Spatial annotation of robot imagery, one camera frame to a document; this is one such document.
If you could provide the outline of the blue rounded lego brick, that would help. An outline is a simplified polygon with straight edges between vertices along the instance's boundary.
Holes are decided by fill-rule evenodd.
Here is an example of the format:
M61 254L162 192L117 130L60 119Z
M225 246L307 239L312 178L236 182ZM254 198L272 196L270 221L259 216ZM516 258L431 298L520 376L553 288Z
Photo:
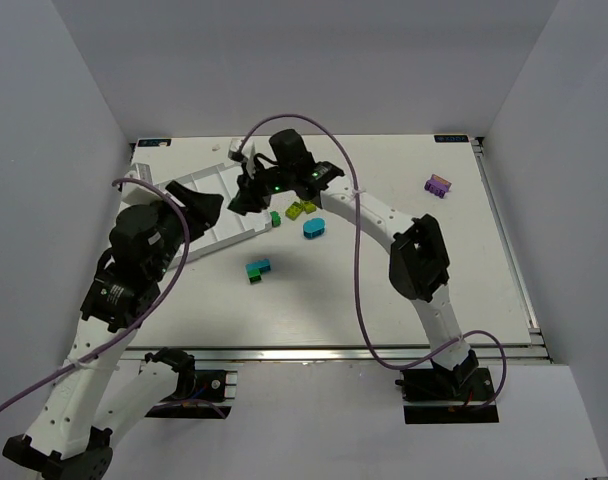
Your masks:
M312 240L320 237L325 233L326 230L326 222L323 218L316 217L304 222L303 227L303 236L306 239Z

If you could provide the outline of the teal lego brick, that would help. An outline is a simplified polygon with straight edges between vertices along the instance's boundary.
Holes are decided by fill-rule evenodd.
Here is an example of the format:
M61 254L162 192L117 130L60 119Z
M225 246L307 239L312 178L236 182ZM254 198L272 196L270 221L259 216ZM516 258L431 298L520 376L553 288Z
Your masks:
M253 261L245 265L247 272L252 270L258 270L260 273L268 272L271 270L271 262L268 258Z

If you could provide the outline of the purple lego brick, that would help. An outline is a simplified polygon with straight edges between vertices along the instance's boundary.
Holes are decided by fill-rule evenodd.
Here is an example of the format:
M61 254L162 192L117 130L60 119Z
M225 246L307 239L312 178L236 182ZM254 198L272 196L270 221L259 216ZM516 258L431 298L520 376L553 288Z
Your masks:
M431 177L425 182L424 190L432 193L433 195L444 198L450 191L452 183L443 177L432 174Z

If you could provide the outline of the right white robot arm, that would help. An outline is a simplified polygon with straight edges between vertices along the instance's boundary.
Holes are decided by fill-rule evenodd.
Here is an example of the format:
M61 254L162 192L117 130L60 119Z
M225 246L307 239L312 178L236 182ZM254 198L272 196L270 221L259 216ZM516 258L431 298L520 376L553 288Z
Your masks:
M228 156L239 163L238 192L229 210L258 213L270 205L272 196L286 191L335 214L368 235L389 255L388 278L418 314L429 346L437 382L452 393L459 392L478 367L466 342L450 301L450 259L438 221L399 212L359 190L351 174L328 161L315 161L301 135L293 129L269 139L274 158L263 167L261 154L246 141L232 140Z

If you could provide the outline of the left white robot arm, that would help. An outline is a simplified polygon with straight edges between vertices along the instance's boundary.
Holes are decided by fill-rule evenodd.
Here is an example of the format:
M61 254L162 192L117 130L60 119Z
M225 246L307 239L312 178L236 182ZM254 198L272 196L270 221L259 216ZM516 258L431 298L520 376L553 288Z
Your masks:
M42 479L100 479L115 447L161 400L188 393L195 360L180 349L146 357L141 374L107 406L102 397L126 347L169 294L160 285L174 257L217 223L223 197L176 181L116 217L80 307L63 366L46 378L51 393L28 430L9 438L3 456Z

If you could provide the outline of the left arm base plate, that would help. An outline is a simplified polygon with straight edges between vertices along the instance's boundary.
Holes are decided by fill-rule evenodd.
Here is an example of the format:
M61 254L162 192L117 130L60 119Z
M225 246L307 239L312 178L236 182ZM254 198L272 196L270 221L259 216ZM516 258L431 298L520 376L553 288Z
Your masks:
M198 369L192 379L151 408L147 418L225 420L236 397L238 372Z

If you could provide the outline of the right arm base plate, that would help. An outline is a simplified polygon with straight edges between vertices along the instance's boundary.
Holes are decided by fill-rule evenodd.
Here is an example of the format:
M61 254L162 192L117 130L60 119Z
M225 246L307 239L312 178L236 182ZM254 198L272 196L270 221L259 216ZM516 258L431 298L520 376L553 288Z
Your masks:
M431 369L403 371L395 380L407 425L495 424L495 389L488 368L479 368L456 393L438 382Z

